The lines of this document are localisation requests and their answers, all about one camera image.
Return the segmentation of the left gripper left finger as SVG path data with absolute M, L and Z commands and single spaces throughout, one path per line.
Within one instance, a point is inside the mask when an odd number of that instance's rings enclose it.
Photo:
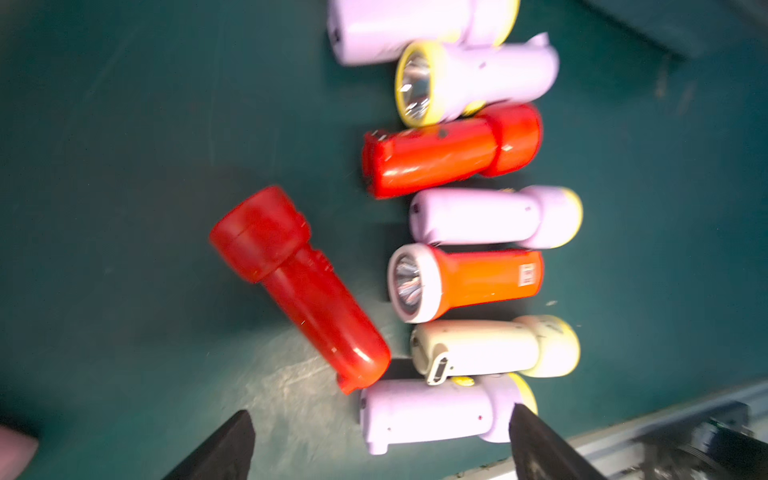
M 247 410 L 239 410 L 171 470 L 164 480 L 246 480 L 256 442 Z

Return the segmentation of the clear blue storage box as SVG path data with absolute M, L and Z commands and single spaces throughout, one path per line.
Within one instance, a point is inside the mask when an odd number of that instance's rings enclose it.
M 588 0 L 587 6 L 686 59 L 767 38 L 767 3 L 759 0 Z

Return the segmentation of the large red flashlight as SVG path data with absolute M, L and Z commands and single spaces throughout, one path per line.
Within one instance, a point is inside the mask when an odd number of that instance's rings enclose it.
M 332 264 L 288 195 L 267 187 L 225 215 L 209 239 L 245 281 L 260 284 L 337 374 L 349 394 L 376 383 L 391 363 L 383 336 Z

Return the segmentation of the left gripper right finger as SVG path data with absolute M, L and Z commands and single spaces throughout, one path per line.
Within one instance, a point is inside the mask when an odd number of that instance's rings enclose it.
M 516 404 L 509 423 L 515 472 L 520 480 L 606 480 L 535 413 Z

